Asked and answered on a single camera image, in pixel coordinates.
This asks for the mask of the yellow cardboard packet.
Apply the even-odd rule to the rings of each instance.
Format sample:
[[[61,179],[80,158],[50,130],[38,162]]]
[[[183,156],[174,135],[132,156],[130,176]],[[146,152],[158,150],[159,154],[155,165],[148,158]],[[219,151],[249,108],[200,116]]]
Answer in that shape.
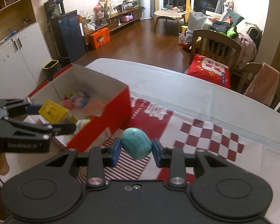
[[[38,110],[38,114],[49,123],[78,122],[78,120],[71,114],[70,110],[51,100],[45,101]]]

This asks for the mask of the pink doll figure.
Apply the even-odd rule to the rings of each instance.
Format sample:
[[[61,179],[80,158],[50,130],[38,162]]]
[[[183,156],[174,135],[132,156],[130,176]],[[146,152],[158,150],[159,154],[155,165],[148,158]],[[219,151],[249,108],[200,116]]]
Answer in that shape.
[[[82,109],[88,104],[88,100],[90,99],[90,94],[85,89],[78,89],[72,92],[70,96],[70,101],[73,103],[75,108]]]

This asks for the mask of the teal oval case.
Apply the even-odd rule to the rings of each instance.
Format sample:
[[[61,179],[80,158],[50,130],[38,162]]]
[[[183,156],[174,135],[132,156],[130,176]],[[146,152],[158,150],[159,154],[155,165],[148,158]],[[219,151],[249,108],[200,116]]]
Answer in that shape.
[[[152,151],[152,143],[147,135],[138,128],[127,128],[121,137],[125,152],[135,160],[142,160]]]

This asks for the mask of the pink heart-shaped dish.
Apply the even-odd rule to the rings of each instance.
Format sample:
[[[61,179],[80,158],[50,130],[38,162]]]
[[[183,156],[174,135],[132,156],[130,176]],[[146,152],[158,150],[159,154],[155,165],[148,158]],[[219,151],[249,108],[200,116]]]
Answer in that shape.
[[[89,102],[86,106],[83,107],[82,113],[85,116],[98,116],[101,117],[105,109],[105,105],[99,101],[94,100]]]

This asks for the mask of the green-capped plastic bottle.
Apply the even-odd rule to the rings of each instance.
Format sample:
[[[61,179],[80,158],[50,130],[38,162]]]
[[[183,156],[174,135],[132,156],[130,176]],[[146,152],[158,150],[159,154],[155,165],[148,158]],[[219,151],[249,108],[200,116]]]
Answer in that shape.
[[[76,123],[76,130],[74,134],[77,135],[78,132],[81,131],[81,129],[83,129],[83,127],[86,126],[88,123],[90,123],[90,119],[78,120]]]

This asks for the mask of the white storage cabinet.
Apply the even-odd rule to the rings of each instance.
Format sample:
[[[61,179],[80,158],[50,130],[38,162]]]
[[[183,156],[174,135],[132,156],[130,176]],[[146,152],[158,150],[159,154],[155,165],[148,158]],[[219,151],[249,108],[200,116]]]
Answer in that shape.
[[[0,99],[25,98],[46,79],[51,59],[38,22],[7,39],[0,45]]]

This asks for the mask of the red white cardboard box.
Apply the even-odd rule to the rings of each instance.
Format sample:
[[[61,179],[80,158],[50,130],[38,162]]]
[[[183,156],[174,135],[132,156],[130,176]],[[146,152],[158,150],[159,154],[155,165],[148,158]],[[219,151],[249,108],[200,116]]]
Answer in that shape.
[[[79,152],[103,144],[132,114],[128,85],[75,64],[37,86],[27,100],[39,105],[51,100],[68,109],[77,120],[77,130],[54,141]]]

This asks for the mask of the black yellow trash bin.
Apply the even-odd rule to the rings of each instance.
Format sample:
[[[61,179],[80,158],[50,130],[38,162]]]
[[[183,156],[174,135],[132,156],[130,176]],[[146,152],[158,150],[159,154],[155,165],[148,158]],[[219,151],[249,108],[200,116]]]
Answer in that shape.
[[[59,60],[51,60],[45,66],[43,66],[42,69],[45,72],[47,80],[53,81],[53,77],[57,72],[60,71],[61,65],[59,63]]]

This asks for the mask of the dark blue cabinet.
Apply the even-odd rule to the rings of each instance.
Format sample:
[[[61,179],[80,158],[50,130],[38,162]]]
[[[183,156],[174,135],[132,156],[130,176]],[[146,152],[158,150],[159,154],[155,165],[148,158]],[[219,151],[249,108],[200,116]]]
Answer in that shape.
[[[85,55],[86,49],[76,10],[50,19],[49,24],[60,58],[73,63]]]

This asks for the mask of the red printed cushion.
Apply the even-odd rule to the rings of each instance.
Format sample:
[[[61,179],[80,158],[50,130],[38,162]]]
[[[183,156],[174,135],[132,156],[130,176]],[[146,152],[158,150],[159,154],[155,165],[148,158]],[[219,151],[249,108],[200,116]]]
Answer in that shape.
[[[231,88],[229,67],[202,55],[194,55],[186,74],[227,89]]]

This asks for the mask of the pink towel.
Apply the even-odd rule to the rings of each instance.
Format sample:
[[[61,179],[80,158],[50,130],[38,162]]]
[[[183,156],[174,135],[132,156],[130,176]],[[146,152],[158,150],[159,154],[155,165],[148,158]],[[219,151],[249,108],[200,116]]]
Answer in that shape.
[[[244,95],[270,106],[279,85],[280,73],[272,66],[263,62]]]

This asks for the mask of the wooden dining chair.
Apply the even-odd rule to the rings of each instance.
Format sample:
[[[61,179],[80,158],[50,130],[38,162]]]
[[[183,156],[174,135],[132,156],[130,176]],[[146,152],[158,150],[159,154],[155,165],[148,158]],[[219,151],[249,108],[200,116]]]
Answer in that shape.
[[[197,54],[220,62],[232,73],[241,49],[241,45],[232,38],[211,30],[197,29],[193,32],[189,65]]]

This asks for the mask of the chair with pink towel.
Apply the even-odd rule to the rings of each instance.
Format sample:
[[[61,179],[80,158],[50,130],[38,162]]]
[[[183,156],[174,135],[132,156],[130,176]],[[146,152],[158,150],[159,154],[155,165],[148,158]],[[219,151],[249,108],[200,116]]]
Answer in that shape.
[[[236,91],[280,113],[280,72],[272,66],[246,64]]]

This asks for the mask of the round coffee table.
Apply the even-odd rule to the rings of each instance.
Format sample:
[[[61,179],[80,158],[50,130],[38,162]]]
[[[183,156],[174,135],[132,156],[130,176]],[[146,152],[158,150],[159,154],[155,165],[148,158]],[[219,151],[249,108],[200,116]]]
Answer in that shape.
[[[178,25],[178,30],[180,30],[180,21],[183,19],[184,25],[186,25],[186,15],[188,15],[189,12],[178,12],[177,10],[158,10],[154,12],[154,19],[155,19],[155,25],[154,25],[154,32],[157,29],[158,22],[160,19],[172,20],[176,21]]]

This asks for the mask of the yellow giraffe toy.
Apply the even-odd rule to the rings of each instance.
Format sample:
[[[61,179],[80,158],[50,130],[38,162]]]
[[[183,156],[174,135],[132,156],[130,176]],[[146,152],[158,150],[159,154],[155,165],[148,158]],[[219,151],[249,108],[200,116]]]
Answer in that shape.
[[[186,2],[185,2],[185,12],[186,12],[186,14],[185,14],[185,17],[184,17],[185,25],[187,25],[187,23],[188,23],[190,12],[193,12],[193,11],[194,10],[191,7],[191,0],[186,0]]]

